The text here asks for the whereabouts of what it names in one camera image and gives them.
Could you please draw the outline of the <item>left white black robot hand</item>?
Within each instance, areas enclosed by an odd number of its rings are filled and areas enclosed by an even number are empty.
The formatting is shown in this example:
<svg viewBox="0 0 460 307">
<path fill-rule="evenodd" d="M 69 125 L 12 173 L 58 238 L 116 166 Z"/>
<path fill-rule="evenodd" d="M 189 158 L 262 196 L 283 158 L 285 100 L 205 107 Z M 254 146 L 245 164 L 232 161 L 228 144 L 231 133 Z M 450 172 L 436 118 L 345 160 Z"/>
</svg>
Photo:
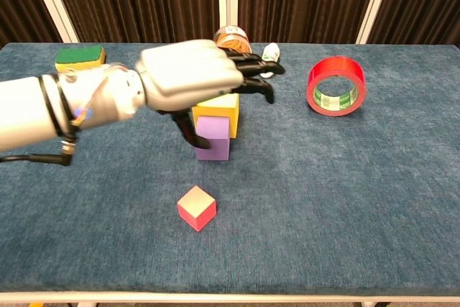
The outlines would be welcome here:
<svg viewBox="0 0 460 307">
<path fill-rule="evenodd" d="M 232 93 L 259 93 L 273 104 L 273 87 L 257 76 L 285 72 L 279 62 L 218 47 L 212 40 L 188 40 L 143 50 L 134 69 L 143 87 L 144 104 L 159 114 L 169 114 L 185 141 L 205 150 L 211 143 L 196 134 L 190 119 L 192 107 Z"/>
</svg>

